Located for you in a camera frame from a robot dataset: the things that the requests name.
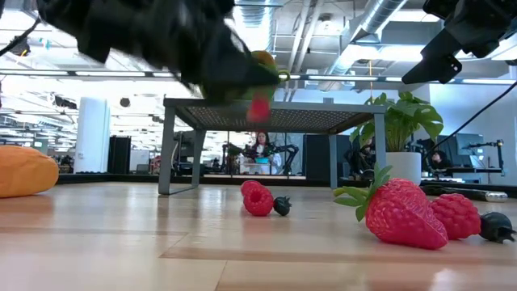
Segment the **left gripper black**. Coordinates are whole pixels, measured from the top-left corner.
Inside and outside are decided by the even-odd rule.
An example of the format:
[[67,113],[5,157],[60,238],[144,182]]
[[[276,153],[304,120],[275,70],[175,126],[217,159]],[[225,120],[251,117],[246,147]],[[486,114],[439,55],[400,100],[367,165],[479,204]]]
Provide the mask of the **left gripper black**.
[[109,0],[120,30],[114,47],[182,77],[202,77],[209,103],[231,103],[252,87],[280,83],[225,24],[234,0]]

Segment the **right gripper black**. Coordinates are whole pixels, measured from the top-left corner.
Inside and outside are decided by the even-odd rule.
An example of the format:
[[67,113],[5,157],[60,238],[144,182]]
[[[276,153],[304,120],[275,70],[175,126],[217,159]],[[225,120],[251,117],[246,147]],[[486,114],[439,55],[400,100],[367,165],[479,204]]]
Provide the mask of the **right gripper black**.
[[444,26],[420,52],[422,60],[401,78],[405,84],[448,83],[462,70],[456,53],[488,56],[514,33],[517,21],[517,0],[426,0],[423,10]]

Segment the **red cherry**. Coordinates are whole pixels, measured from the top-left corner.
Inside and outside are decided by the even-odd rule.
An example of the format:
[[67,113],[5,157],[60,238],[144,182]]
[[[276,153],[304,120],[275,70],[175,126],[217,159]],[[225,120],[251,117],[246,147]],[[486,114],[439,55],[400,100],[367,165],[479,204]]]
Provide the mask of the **red cherry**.
[[251,190],[254,188],[260,188],[262,187],[262,184],[257,180],[246,180],[242,183],[240,190],[242,196],[246,196]]

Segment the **large red strawberry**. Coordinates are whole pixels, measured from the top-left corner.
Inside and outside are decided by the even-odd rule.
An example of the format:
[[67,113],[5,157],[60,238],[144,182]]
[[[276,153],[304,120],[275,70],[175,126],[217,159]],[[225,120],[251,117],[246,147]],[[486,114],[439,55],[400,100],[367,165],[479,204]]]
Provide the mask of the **large red strawberry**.
[[357,221],[384,243],[438,250],[448,244],[445,226],[434,215],[423,190],[408,179],[393,178],[391,166],[374,166],[368,188],[342,186],[334,202],[353,207]]

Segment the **green plant in white pot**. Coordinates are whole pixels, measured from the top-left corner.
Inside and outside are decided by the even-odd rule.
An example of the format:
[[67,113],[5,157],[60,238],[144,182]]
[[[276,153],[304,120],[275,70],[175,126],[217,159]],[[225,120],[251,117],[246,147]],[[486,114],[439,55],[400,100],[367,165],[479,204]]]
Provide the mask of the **green plant in white pot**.
[[369,98],[367,105],[385,108],[385,157],[391,166],[389,172],[393,178],[408,179],[419,185],[422,178],[422,155],[410,152],[406,148],[411,136],[423,129],[428,137],[435,141],[443,130],[443,119],[427,101],[410,92],[402,92],[399,99],[393,101],[385,93],[376,98]]

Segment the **person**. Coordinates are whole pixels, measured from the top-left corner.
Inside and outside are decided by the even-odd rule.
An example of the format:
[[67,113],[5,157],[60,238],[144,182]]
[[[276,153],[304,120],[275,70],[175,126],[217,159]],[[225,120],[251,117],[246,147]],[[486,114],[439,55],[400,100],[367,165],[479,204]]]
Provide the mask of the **person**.
[[433,170],[444,170],[451,166],[451,162],[448,160],[447,155],[443,151],[436,150],[432,152],[431,168]]
[[373,138],[369,138],[360,148],[352,147],[344,155],[349,167],[349,179],[371,180],[374,176],[376,162]]
[[254,158],[252,161],[255,166],[250,168],[252,174],[256,175],[276,175],[278,167],[282,163],[282,159],[278,153],[273,153],[273,144],[269,141],[268,133],[257,132],[255,144],[252,149],[256,152],[258,159],[267,159],[266,163],[259,163]]

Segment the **background computer monitor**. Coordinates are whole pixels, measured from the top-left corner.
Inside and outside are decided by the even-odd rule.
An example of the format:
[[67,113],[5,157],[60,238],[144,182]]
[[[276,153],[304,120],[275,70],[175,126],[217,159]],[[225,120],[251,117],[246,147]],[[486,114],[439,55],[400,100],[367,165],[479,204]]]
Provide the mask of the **background computer monitor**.
[[476,133],[458,133],[456,145],[458,155],[479,155],[484,154],[482,149],[484,137]]

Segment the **grey perforated metal shelf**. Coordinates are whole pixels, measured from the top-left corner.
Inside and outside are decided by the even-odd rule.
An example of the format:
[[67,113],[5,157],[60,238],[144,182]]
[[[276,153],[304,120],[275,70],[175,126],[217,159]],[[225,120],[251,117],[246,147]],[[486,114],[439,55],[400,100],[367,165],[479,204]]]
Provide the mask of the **grey perforated metal shelf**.
[[[372,120],[376,147],[376,163],[386,166],[385,112],[378,105],[341,103],[271,103],[271,117],[265,123],[246,120],[250,102],[239,101],[230,105],[210,104],[205,99],[164,99],[165,108],[161,167],[158,193],[174,195],[197,188],[200,184],[200,155],[207,131],[251,132],[264,130],[269,133],[315,133],[329,136],[330,186],[338,186],[337,135]],[[194,166],[191,185],[187,188],[170,187],[170,173],[174,152],[174,125],[179,118],[194,130]]]

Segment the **black partition panel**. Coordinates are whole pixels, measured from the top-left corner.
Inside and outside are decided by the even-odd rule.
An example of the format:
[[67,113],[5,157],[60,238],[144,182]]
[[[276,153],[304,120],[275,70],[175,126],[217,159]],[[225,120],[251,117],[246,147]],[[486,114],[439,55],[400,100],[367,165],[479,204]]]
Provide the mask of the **black partition panel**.
[[307,179],[330,180],[330,143],[326,135],[305,136],[305,176]]

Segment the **red raspberry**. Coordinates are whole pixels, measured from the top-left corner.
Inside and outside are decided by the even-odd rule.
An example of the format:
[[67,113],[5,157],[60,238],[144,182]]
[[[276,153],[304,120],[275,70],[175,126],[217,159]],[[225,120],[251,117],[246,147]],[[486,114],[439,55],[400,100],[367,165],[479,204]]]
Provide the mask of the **red raspberry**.
[[246,211],[255,217],[265,217],[270,214],[274,205],[274,198],[270,190],[263,185],[254,188],[243,197],[243,204]]
[[440,195],[431,202],[435,217],[442,222],[450,240],[481,233],[481,218],[473,202],[459,193]]

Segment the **blueberry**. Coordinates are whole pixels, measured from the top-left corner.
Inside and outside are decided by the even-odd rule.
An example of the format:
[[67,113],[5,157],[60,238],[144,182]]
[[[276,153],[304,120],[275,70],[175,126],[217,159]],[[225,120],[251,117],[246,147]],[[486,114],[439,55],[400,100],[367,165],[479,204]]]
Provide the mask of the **blueberry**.
[[484,239],[501,244],[503,244],[505,240],[515,242],[514,234],[517,234],[517,231],[513,229],[511,220],[503,213],[484,213],[480,216],[480,219],[480,235]]
[[278,196],[274,199],[273,208],[280,216],[287,216],[291,207],[292,204],[288,196]]

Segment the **black tall cabinet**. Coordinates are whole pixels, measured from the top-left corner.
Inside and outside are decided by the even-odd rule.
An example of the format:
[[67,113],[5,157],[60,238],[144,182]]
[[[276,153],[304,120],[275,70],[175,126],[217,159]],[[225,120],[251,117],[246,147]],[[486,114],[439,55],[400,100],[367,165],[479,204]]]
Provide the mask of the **black tall cabinet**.
[[126,175],[129,173],[131,137],[111,136],[109,141],[107,172]]

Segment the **white round pillar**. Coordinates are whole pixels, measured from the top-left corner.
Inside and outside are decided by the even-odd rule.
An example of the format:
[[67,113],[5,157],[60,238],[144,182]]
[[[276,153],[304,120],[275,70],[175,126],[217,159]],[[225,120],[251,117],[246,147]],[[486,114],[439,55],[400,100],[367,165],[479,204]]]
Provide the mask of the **white round pillar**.
[[110,139],[108,101],[81,97],[75,145],[74,172],[106,172]]

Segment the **silver ventilation duct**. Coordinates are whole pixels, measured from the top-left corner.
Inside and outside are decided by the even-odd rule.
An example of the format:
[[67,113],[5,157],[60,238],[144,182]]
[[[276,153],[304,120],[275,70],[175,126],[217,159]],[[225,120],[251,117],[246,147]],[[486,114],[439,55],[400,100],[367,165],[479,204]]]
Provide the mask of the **silver ventilation duct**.
[[249,50],[269,51],[272,45],[274,0],[235,0],[233,20],[238,35]]
[[378,44],[382,30],[408,0],[368,0],[363,14],[347,20],[340,36],[341,52],[326,69],[325,75],[346,75],[360,59],[359,42]]

